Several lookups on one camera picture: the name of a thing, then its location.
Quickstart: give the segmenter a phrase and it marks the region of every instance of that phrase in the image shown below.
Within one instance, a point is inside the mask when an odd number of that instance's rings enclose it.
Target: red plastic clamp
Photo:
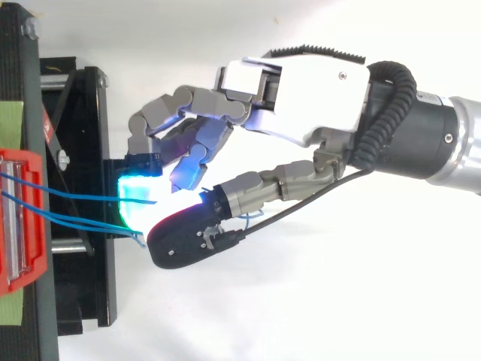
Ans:
[[[0,165],[5,169],[5,165],[9,162],[16,167],[16,177],[20,177],[24,181],[42,185],[42,158],[36,154],[26,150],[9,150],[0,149]],[[4,177],[0,177],[0,190],[7,192]],[[15,187],[20,190],[18,193],[22,201],[29,203],[37,208],[44,209],[44,195],[41,190],[32,187],[19,185],[15,183]],[[31,282],[37,280],[47,270],[47,245],[45,241],[45,222],[44,218],[37,215],[25,207],[15,205],[17,210],[17,225],[21,225],[21,229],[17,229],[15,239],[11,239],[12,233],[8,232],[8,225],[4,217],[5,210],[12,203],[4,196],[0,202],[0,296],[12,293]],[[16,259],[16,271],[12,276],[12,249],[19,254]]]

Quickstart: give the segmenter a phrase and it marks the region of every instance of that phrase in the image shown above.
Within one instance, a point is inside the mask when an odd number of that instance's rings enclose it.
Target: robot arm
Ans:
[[[481,193],[481,103],[419,92],[397,63],[363,64],[324,48],[275,50],[229,63],[215,90],[182,86],[134,115],[129,156],[158,154],[166,164],[187,154],[171,174],[174,190],[197,187],[234,126],[318,146],[313,161],[239,175],[202,193],[202,203],[159,219],[147,239],[154,263],[178,268],[205,259],[373,170]],[[184,112],[197,120],[153,138]],[[361,171],[342,178],[347,165]],[[300,202],[264,225],[223,232],[223,220],[275,199]]]

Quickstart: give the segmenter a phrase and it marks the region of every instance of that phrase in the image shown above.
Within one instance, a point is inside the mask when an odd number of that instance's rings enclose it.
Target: glowing green object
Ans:
[[[154,205],[119,202],[123,222],[130,229],[138,229],[147,237],[150,230],[166,217],[202,203],[198,193],[180,190],[171,193],[168,177],[122,176],[117,181],[120,198],[155,201]]]

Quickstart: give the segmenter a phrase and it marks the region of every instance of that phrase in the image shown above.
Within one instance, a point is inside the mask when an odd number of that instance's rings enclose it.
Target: blue wire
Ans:
[[[66,192],[61,192],[59,190],[53,190],[49,187],[39,186],[38,184],[27,182],[26,180],[12,177],[11,175],[0,172],[0,176],[15,181],[17,183],[23,184],[24,186],[29,186],[37,190],[43,190],[44,192],[55,194],[56,196],[70,198],[70,199],[83,199],[87,201],[104,201],[104,202],[134,202],[141,203],[142,205],[154,205],[156,201],[147,201],[144,199],[133,199],[133,198],[118,198],[118,197],[107,197],[107,196],[90,196],[87,194],[71,194]]]
[[[265,214],[264,211],[262,209],[259,209],[257,214],[252,214],[252,215],[247,214],[245,216],[239,216],[237,218],[241,218],[242,220],[253,220],[254,218],[262,217],[264,214]]]
[[[237,218],[240,218],[242,220],[246,220],[246,228],[244,228],[244,230],[245,230],[245,229],[249,228],[250,220],[252,220],[254,218],[262,217],[263,215],[264,215],[264,211],[262,209],[259,209],[257,214],[251,215],[251,214],[247,213],[245,216],[238,216]]]
[[[10,195],[6,192],[2,192],[2,195],[11,199],[12,201],[18,203],[19,205],[22,205],[23,207],[29,209],[30,211],[37,212],[37,213],[40,213],[40,214],[46,214],[47,216],[55,217],[59,220],[70,220],[71,222],[85,223],[85,224],[90,224],[90,225],[93,225],[93,226],[100,226],[100,227],[109,228],[109,229],[117,229],[119,231],[126,231],[126,232],[135,233],[137,235],[142,235],[142,232],[135,231],[133,229],[126,228],[126,227],[116,226],[114,224],[98,222],[96,220],[88,220],[86,218],[81,218],[81,217],[65,216],[64,214],[58,214],[58,213],[53,213],[53,212],[50,212],[50,211],[45,211],[44,209],[37,208],[34,205],[30,205],[29,203],[25,203],[24,201],[13,197],[12,195]]]
[[[96,227],[81,226],[81,225],[75,224],[75,223],[63,222],[63,221],[57,219],[54,216],[55,215],[54,213],[42,211],[40,208],[29,205],[28,203],[22,202],[18,198],[15,198],[15,197],[11,196],[10,194],[8,194],[4,191],[2,191],[2,195],[4,197],[10,199],[11,201],[14,201],[14,202],[16,202],[20,205],[23,205],[25,208],[30,209],[31,211],[41,215],[42,217],[48,219],[50,222],[57,223],[61,226],[66,226],[66,227],[69,227],[69,228],[80,229],[80,230],[89,231],[89,232],[101,232],[101,233],[113,233],[113,234],[116,234],[116,235],[126,235],[127,237],[133,238],[137,243],[139,243],[139,245],[142,248],[146,247],[145,244],[143,244],[142,241],[140,239],[138,239],[138,237],[133,232],[115,230],[115,229],[112,229],[112,228],[96,228]]]

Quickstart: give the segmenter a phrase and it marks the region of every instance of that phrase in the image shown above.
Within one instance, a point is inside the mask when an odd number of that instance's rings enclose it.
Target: white background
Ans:
[[[219,66],[281,46],[395,60],[421,90],[481,100],[474,0],[22,3],[41,17],[42,56],[109,75],[113,157],[146,102],[212,87]],[[237,129],[203,185],[311,154]],[[60,338],[61,360],[481,359],[480,208],[473,194],[374,174],[187,268],[156,268],[118,240],[119,318]]]

